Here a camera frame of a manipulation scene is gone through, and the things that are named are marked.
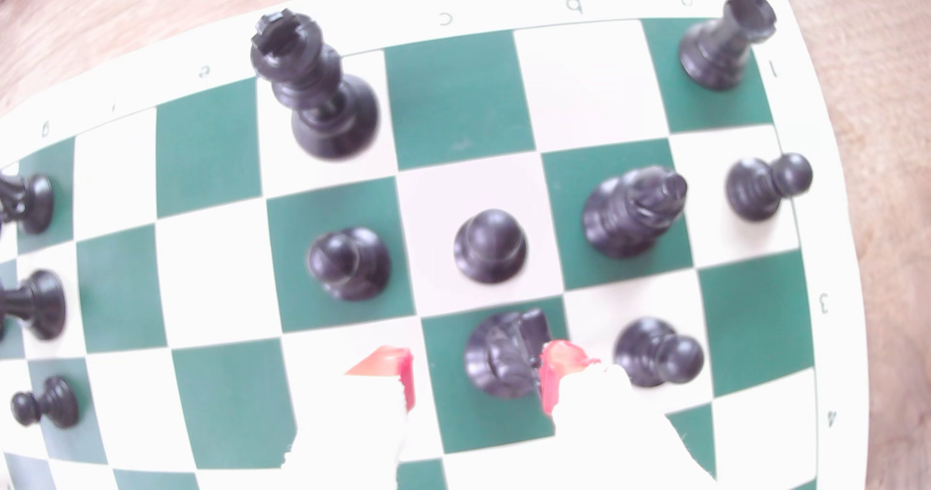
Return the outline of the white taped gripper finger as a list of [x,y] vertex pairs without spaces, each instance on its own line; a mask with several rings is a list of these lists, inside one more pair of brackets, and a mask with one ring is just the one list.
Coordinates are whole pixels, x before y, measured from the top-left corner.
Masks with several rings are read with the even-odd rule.
[[541,352],[542,409],[554,452],[541,471],[551,489],[717,489],[669,419],[616,364],[568,340]]
[[397,489],[416,404],[413,353],[383,345],[322,383],[282,465],[283,489]]

